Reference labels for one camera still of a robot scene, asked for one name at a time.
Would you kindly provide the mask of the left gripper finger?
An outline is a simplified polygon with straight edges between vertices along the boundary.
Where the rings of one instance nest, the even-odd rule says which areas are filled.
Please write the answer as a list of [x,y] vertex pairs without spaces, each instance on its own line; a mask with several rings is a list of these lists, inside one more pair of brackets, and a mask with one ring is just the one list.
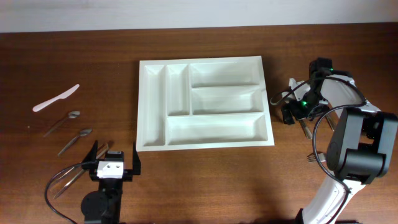
[[97,151],[98,151],[98,141],[96,140],[94,142],[92,148],[88,152],[88,154],[83,159],[82,163],[95,161],[96,160]]
[[132,169],[133,170],[140,170],[141,169],[141,160],[137,153],[136,143],[133,143],[133,150],[132,150]]

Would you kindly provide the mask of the large metal spoon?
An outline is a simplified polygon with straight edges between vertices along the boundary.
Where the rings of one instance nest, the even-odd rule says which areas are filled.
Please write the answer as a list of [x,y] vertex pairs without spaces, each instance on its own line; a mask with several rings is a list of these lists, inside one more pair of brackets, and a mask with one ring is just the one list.
[[326,120],[327,120],[327,122],[328,122],[328,124],[329,124],[329,126],[330,126],[330,128],[331,128],[331,130],[334,131],[335,128],[336,128],[336,124],[335,124],[333,118],[331,117],[331,115],[330,115],[330,114],[327,114],[327,115],[325,116],[325,118],[326,118]]
[[301,119],[301,120],[299,120],[299,123],[305,133],[306,138],[309,140],[312,140],[312,138],[313,138],[312,132],[309,129],[309,127],[305,124],[305,121],[303,119]]

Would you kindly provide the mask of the metal fork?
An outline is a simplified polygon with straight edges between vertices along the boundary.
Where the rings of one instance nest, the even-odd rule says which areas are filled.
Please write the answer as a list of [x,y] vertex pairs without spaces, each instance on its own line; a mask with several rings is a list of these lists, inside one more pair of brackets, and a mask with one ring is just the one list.
[[[326,161],[326,154],[325,154],[324,152],[319,152],[319,153],[317,154],[317,156],[318,156],[318,160],[319,160],[320,162],[325,162],[325,161]],[[317,158],[316,158],[316,156],[315,156],[314,153],[311,153],[311,154],[309,154],[309,155],[307,156],[307,162],[308,162],[308,163],[314,163],[314,162],[316,162],[316,161],[317,161]]]

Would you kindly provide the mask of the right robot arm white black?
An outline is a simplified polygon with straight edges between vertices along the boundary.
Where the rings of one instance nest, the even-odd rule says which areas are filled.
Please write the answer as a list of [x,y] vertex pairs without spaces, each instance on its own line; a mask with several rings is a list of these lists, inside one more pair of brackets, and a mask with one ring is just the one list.
[[[314,161],[326,174],[316,196],[299,210],[294,222],[336,223],[348,202],[389,170],[397,116],[372,105],[356,87],[353,76],[334,69],[328,58],[310,62],[308,80],[291,78],[281,96],[277,103],[285,124],[316,121],[306,136],[312,141]],[[321,158],[317,132],[331,113],[336,113],[339,120]]]

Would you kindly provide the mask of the metal knife near left arm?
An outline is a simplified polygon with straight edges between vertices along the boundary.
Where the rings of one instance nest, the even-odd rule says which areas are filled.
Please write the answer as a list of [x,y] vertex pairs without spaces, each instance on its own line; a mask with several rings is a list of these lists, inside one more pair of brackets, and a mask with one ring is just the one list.
[[[109,150],[109,144],[108,144],[108,143],[104,143],[104,144],[100,145],[100,146],[98,147],[98,150],[99,150],[99,152],[97,153],[96,158],[97,158],[97,159],[100,159],[100,158],[105,154],[105,152]],[[71,169],[68,169],[67,171],[63,172],[62,175],[61,175],[60,177],[57,177],[57,178],[51,183],[51,185],[57,184],[58,182],[60,182],[61,180],[63,180],[63,179],[66,178],[67,176],[69,176],[69,175],[70,175],[73,171],[75,171],[75,170],[76,170],[76,168],[71,168]]]

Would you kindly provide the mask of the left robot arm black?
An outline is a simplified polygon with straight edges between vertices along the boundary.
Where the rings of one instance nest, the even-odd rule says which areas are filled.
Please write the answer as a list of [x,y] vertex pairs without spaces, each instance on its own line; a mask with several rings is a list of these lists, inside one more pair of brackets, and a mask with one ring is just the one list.
[[141,174],[141,160],[136,146],[132,147],[132,169],[124,168],[122,151],[107,151],[103,159],[98,159],[98,142],[95,141],[81,163],[90,179],[98,183],[98,190],[88,193],[81,201],[81,212],[85,223],[119,223],[123,183],[131,182]]

